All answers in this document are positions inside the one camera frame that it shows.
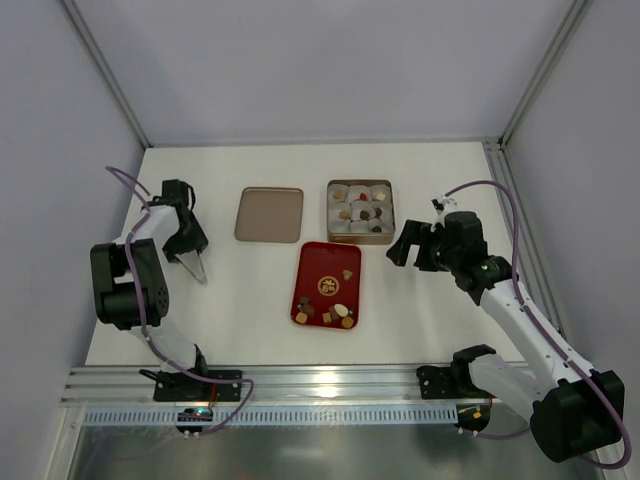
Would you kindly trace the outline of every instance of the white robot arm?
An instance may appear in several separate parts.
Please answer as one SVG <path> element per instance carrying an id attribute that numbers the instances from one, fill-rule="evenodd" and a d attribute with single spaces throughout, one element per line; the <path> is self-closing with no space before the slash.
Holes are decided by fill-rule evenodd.
<path id="1" fill-rule="evenodd" d="M 185 338 L 173 319 L 166 316 L 169 293 L 159 259 L 164 256 L 170 262 L 182 264 L 198 282 L 206 281 L 199 255 L 208 241 L 189 208 L 189 192 L 192 192 L 191 187 L 179 180 L 163 182 L 162 195 L 150 202 L 148 219 L 130 240 L 146 297 L 147 334 L 168 358 L 187 369 L 198 365 L 199 351 L 194 342 Z M 128 331 L 146 346 L 134 286 L 127 278 L 126 240 L 127 234 L 91 250 L 96 312 L 103 323 Z M 199 269 L 188 267 L 194 264 L 193 260 L 188 260 L 193 257 Z M 161 363 L 160 367 L 168 373 L 176 372 L 166 363 Z"/>
<path id="2" fill-rule="evenodd" d="M 533 373 L 511 367 L 486 345 L 471 347 L 456 352 L 447 369 L 456 391 L 502 400 L 529 422 L 541 450 L 556 462 L 618 442 L 621 432 L 609 408 L 622 417 L 622 381 L 612 371 L 598 372 L 575 352 L 531 301 L 509 262 L 488 254 L 475 213 L 456 211 L 452 199 L 439 200 L 433 201 L 437 222 L 407 220 L 387 257 L 404 266 L 411 246 L 419 245 L 414 266 L 450 272 L 458 288 L 498 322 Z M 604 394 L 608 406 L 593 388 Z"/>

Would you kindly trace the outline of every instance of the table surface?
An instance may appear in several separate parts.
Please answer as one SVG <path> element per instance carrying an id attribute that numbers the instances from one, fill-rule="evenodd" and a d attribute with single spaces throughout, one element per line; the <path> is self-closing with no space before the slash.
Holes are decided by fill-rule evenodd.
<path id="1" fill-rule="evenodd" d="M 395 267 L 387 247 L 363 246 L 360 321 L 351 331 L 304 327 L 289 319 L 300 247 L 326 241 L 326 188 L 332 179 L 387 179 L 397 234 L 406 219 L 433 221 L 430 200 L 461 183 L 490 178 L 481 143 L 294 145 L 147 150 L 139 180 L 160 192 L 165 179 L 195 188 L 195 214 L 209 238 L 202 255 L 209 281 L 199 285 L 163 261 L 170 315 L 209 364 L 304 365 L 442 363 L 486 343 L 507 361 L 522 356 L 500 327 L 458 290 L 448 273 Z M 297 187 L 304 192 L 300 240 L 243 243 L 234 237 L 242 190 Z M 490 187 L 456 195 L 477 212 L 490 252 L 510 256 L 511 243 Z M 133 198 L 123 232 L 140 215 Z M 152 365 L 139 340 L 96 322 L 87 365 Z"/>

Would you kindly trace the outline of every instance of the black clamp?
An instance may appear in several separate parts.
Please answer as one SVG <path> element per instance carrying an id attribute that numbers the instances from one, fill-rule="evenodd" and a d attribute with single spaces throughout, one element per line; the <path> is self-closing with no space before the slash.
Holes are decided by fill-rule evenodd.
<path id="1" fill-rule="evenodd" d="M 167 243 L 162 246 L 167 260 L 177 263 L 177 255 L 183 253 L 202 253 L 209 245 L 198 219 L 193 213 L 196 205 L 196 193 L 191 185 L 181 180 L 164 180 L 162 195 L 153 197 L 149 206 L 168 205 L 176 210 L 180 227 Z"/>
<path id="2" fill-rule="evenodd" d="M 444 227 L 407 220 L 398 241 L 387 251 L 387 258 L 396 266 L 405 266 L 413 245 L 420 247 L 414 267 L 427 272 L 451 272 L 458 288 L 467 292 L 476 305 L 480 305 L 485 290 L 511 278 L 509 262 L 488 254 L 482 223 L 473 212 L 448 214 Z"/>
<path id="3" fill-rule="evenodd" d="M 217 380 L 240 380 L 241 370 L 209 370 L 207 362 L 200 349 L 196 346 L 195 366 L 189 371 L 199 377 Z M 141 369 L 140 375 L 156 382 L 153 392 L 153 400 L 156 402 L 239 402 L 241 398 L 242 384 L 214 384 L 202 382 L 183 373 L 152 372 Z"/>
<path id="4" fill-rule="evenodd" d="M 423 400 L 458 400 L 460 398 L 491 399 L 489 392 L 473 385 L 469 364 L 482 355 L 496 351 L 487 345 L 465 348 L 453 355 L 448 367 L 425 365 L 416 370 Z M 457 427 L 480 432 L 491 419 L 491 407 L 485 405 L 459 405 Z"/>

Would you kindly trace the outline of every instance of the empty tray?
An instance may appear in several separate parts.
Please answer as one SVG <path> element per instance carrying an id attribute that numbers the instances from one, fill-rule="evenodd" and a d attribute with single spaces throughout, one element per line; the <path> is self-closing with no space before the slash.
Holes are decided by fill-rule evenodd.
<path id="1" fill-rule="evenodd" d="M 296 243 L 300 239 L 304 193 L 299 188 L 247 187 L 242 191 L 236 239 Z"/>

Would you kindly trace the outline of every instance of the purple cable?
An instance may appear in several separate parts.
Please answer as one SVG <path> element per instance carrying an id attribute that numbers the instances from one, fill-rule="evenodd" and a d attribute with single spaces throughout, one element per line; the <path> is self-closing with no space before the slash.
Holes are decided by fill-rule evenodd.
<path id="1" fill-rule="evenodd" d="M 136 197 L 138 197 L 140 199 L 140 201 L 142 202 L 142 205 L 146 209 L 146 212 L 145 212 L 144 216 L 138 221 L 138 223 L 136 223 L 133 226 L 133 228 L 131 229 L 131 231 L 127 235 L 127 238 L 125 239 L 125 243 L 124 243 L 124 252 L 125 252 L 125 256 L 127 258 L 127 263 L 129 264 L 129 270 L 131 271 L 131 276 L 133 277 L 133 285 L 134 285 L 135 291 L 136 291 L 136 298 L 137 298 L 137 301 L 138 301 L 138 309 L 139 309 L 139 312 L 140 312 L 140 327 L 141 327 L 141 331 L 142 331 L 142 336 L 144 337 L 145 341 L 147 342 L 147 345 L 149 346 L 149 349 L 154 353 L 154 355 L 156 357 L 158 357 L 158 359 L 160 359 L 161 361 L 165 362 L 167 365 L 170 365 L 171 367 L 173 367 L 174 369 L 176 369 L 177 371 L 179 371 L 183 375 L 186 375 L 187 377 L 193 378 L 194 380 L 197 380 L 199 382 L 209 383 L 209 384 L 217 384 L 217 385 L 233 385 L 233 384 L 237 384 L 237 383 L 248 383 L 249 384 L 249 391 L 244 396 L 244 398 L 242 399 L 242 401 L 240 402 L 238 407 L 233 412 L 231 412 L 229 414 L 229 416 L 227 418 L 225 418 L 223 421 L 221 421 L 217 425 L 214 425 L 214 426 L 202 431 L 199 436 L 203 437 L 205 435 L 210 435 L 212 433 L 215 433 L 215 432 L 217 432 L 219 430 L 222 430 L 231 420 L 233 420 L 233 418 L 238 414 L 238 412 L 240 410 L 242 410 L 242 408 L 245 406 L 245 404 L 249 400 L 249 397 L 253 393 L 253 389 L 254 389 L 255 383 L 250 378 L 241 378 L 241 379 L 237 379 L 237 380 L 218 380 L 218 379 L 207 378 L 207 377 L 202 377 L 200 375 L 196 375 L 195 373 L 190 372 L 186 368 L 182 367 L 181 365 L 178 365 L 176 362 L 174 362 L 173 360 L 168 358 L 160 350 L 158 350 L 156 345 L 153 343 L 153 339 L 149 335 L 149 331 L 148 331 L 148 328 L 147 328 L 147 312 L 146 312 L 146 309 L 145 309 L 145 306 L 144 306 L 144 293 L 142 292 L 142 286 L 140 284 L 140 276 L 138 275 L 138 269 L 136 268 L 136 264 L 135 264 L 135 261 L 133 259 L 133 254 L 131 253 L 131 241 L 132 241 L 133 237 L 135 236 L 136 232 L 149 219 L 149 216 L 150 216 L 149 204 L 135 190 L 135 187 L 133 186 L 133 184 L 127 183 L 124 179 L 119 177 L 117 174 L 118 173 L 124 174 L 125 177 L 127 177 L 132 182 L 135 182 L 135 184 L 139 185 L 145 192 L 147 192 L 147 194 L 149 194 L 148 193 L 149 191 L 146 188 L 144 188 L 144 186 L 142 184 L 140 184 L 136 179 L 134 179 L 130 175 L 122 172 L 121 170 L 115 169 L 113 167 L 107 167 L 107 171 L 109 171 L 121 183 L 123 183 L 125 186 L 127 186 L 127 188 L 129 188 L 136 195 Z"/>
<path id="2" fill-rule="evenodd" d="M 509 189 L 504 185 L 502 185 L 501 183 L 494 182 L 493 180 L 476 180 L 475 182 L 465 183 L 463 185 L 460 185 L 459 187 L 454 188 L 453 190 L 445 193 L 445 196 L 449 197 L 454 193 L 459 192 L 460 190 L 464 190 L 469 187 L 474 187 L 476 185 L 491 185 L 492 187 L 495 187 L 498 190 L 502 191 L 502 193 L 504 193 L 507 199 L 509 200 L 509 205 L 511 206 L 511 214 L 513 217 L 513 252 L 511 254 L 511 280 L 513 282 L 513 289 L 515 291 L 516 297 L 518 297 L 518 302 L 520 303 L 520 306 L 522 307 L 523 311 L 527 314 L 527 317 L 529 317 L 529 319 L 531 320 L 533 325 L 536 327 L 536 329 L 549 343 L 549 345 L 551 345 L 551 347 L 556 351 L 556 353 L 558 353 L 558 355 L 560 355 L 560 357 L 566 362 L 566 364 L 569 365 L 593 390 L 593 392 L 596 394 L 598 399 L 602 402 L 602 404 L 606 408 L 607 412 L 609 412 L 609 414 L 611 415 L 611 418 L 613 418 L 613 421 L 616 424 L 616 427 L 618 428 L 618 430 L 620 430 L 620 434 L 622 435 L 622 441 L 624 443 L 624 454 L 622 455 L 622 458 L 620 458 L 620 460 L 618 460 L 617 462 L 601 463 L 585 456 L 582 456 L 582 459 L 585 460 L 590 465 L 593 465 L 598 468 L 602 468 L 604 470 L 617 470 L 619 468 L 624 467 L 627 463 L 629 463 L 629 460 L 631 459 L 632 447 L 631 447 L 631 437 L 629 436 L 629 432 L 624 426 L 624 423 L 622 422 L 620 415 L 618 415 L 618 412 L 616 411 L 615 407 L 611 404 L 611 402 L 605 396 L 605 394 L 602 393 L 602 391 L 597 387 L 597 385 L 593 382 L 593 380 L 591 380 L 589 375 L 587 375 L 586 372 L 584 372 L 578 365 L 576 365 L 576 363 L 573 360 L 569 358 L 569 355 L 562 349 L 562 347 L 560 347 L 560 345 L 558 345 L 558 343 L 553 339 L 553 337 L 551 337 L 549 332 L 547 332 L 547 330 L 544 328 L 540 320 L 538 320 L 538 318 L 535 316 L 533 311 L 526 305 L 524 295 L 522 294 L 522 291 L 520 290 L 520 285 L 518 283 L 517 265 L 518 265 L 518 244 L 519 244 L 519 216 L 518 216 L 518 209 L 516 208 L 516 202 L 513 198 L 513 195 L 511 194 Z M 490 438 L 492 440 L 508 440 L 510 438 L 515 438 L 515 437 L 524 435 L 528 431 L 529 431 L 529 428 L 527 428 L 527 430 L 522 432 L 517 432 L 517 433 L 504 435 L 504 436 L 497 436 L 497 435 L 489 436 L 489 434 L 478 434 L 477 436 L 481 438 Z"/>

